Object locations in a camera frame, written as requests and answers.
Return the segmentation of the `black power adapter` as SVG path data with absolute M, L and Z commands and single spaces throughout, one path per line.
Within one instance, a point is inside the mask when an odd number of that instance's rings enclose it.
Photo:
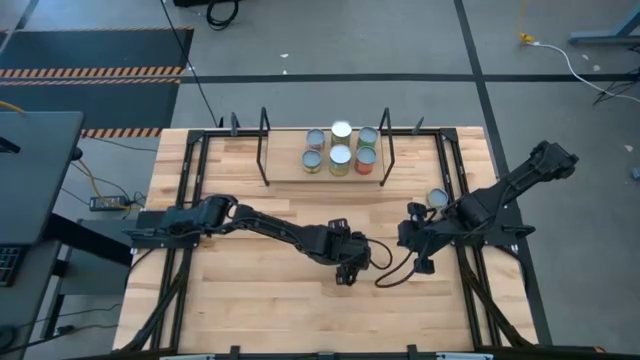
M 103 196 L 91 197 L 89 201 L 89 210 L 91 212 L 101 211 L 121 211 L 128 209 L 127 200 L 124 196 Z

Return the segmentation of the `tall green can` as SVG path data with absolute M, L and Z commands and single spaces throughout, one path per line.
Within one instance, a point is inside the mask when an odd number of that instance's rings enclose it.
M 331 146 L 350 146 L 353 129 L 347 121 L 335 121 L 331 127 Z

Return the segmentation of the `small yellow label can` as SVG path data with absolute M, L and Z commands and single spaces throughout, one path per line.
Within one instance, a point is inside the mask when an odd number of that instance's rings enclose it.
M 306 173 L 315 174 L 321 170 L 323 156 L 321 152 L 309 149 L 302 154 L 301 161 Z

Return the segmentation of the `black box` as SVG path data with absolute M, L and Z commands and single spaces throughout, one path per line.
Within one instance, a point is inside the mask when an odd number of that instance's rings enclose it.
M 176 7 L 191 7 L 208 5 L 211 1 L 214 2 L 234 2 L 236 0 L 171 0 Z

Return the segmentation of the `dark low side table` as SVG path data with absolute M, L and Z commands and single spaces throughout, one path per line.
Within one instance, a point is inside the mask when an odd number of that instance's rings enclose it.
M 36 319 L 60 247 L 57 241 L 47 241 L 26 251 L 12 285 L 0 286 L 0 326 L 18 327 Z

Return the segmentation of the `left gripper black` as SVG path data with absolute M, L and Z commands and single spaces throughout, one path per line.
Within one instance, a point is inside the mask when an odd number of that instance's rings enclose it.
M 361 232 L 352 232 L 345 218 L 328 222 L 324 249 L 320 255 L 324 265 L 342 265 L 336 268 L 336 284 L 353 285 L 357 280 L 358 268 L 368 268 L 371 249 Z

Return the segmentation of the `red and green can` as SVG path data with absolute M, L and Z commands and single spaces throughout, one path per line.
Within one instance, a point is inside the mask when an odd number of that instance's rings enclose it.
M 357 148 L 371 147 L 374 148 L 378 141 L 378 130 L 373 127 L 365 126 L 358 131 Z

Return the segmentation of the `backlit keyboard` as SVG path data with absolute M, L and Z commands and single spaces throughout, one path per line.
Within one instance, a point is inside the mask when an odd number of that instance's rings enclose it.
M 0 246 L 0 287 L 11 287 L 23 260 L 22 246 Z

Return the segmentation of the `orange can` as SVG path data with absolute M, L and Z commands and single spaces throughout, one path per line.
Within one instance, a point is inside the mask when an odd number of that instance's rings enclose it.
M 377 160 L 374 148 L 363 146 L 356 152 L 355 170 L 360 175 L 368 175 L 373 171 Z

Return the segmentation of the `dark grey desk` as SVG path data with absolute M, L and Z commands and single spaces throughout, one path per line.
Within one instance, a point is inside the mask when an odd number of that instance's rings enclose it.
M 81 112 L 0 112 L 0 246 L 41 240 L 84 123 Z

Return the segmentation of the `black metal table frame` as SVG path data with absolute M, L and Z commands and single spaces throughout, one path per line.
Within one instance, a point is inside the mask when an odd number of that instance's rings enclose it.
M 165 323 L 160 346 L 182 353 L 226 353 L 238 346 L 248 353 L 400 352 L 469 350 L 475 343 L 504 344 L 485 311 L 469 315 L 453 247 L 434 257 L 432 275 L 413 274 L 406 252 L 397 246 L 397 226 L 407 204 L 422 202 L 433 188 L 461 191 L 456 170 L 463 167 L 467 187 L 495 182 L 484 131 L 457 127 L 443 138 L 394 135 L 395 165 L 384 185 L 377 183 L 271 183 L 257 164 L 258 133 L 232 136 L 215 131 L 206 164 L 186 160 L 188 133 L 165 131 L 159 142 L 147 206 L 163 210 L 179 190 L 191 192 L 195 180 L 204 195 L 225 193 L 242 203 L 299 225 L 346 218 L 371 237 L 377 263 L 402 262 L 374 284 L 379 268 L 360 273 L 353 286 L 339 286 L 335 271 L 282 242 L 238 231 L 206 238 L 194 250 L 181 329 Z

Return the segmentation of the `tall yellow and blue can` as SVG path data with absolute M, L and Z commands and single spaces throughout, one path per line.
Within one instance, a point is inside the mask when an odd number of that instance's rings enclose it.
M 349 172 L 351 150 L 347 145 L 337 144 L 330 149 L 330 173 L 334 176 L 345 176 Z

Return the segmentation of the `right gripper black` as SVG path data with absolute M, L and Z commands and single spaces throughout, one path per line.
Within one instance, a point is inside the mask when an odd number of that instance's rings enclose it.
M 417 253 L 414 261 L 416 273 L 434 273 L 431 257 L 451 242 L 450 225 L 445 220 L 434 221 L 436 208 L 411 202 L 408 204 L 410 220 L 398 224 L 398 245 Z

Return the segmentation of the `small gold label can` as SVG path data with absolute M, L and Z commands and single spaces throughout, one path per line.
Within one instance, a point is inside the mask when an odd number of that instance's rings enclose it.
M 449 196 L 445 190 L 433 188 L 428 192 L 426 201 L 430 208 L 440 209 L 449 204 Z

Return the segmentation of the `wooden shelf with black brackets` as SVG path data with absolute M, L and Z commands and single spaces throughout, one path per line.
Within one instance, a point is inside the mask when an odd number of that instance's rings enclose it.
M 269 122 L 266 109 L 261 110 L 258 130 L 258 154 L 257 164 L 264 182 L 271 183 L 377 183 L 384 185 L 395 165 L 395 153 L 393 144 L 392 123 L 390 110 L 385 109 L 376 127 L 378 130 L 378 141 L 374 147 L 377 160 L 373 171 L 368 175 L 360 175 L 354 166 L 356 162 L 356 152 L 358 131 L 362 127 L 351 125 L 353 132 L 350 141 L 351 162 L 349 172 L 345 176 L 334 176 L 330 173 L 329 152 L 331 146 L 331 127 L 311 127 L 311 128 L 276 128 Z M 306 173 L 303 170 L 301 157 L 309 150 L 306 145 L 307 131 L 312 128 L 319 128 L 325 133 L 325 147 L 321 151 L 323 162 L 321 170 L 315 174 Z

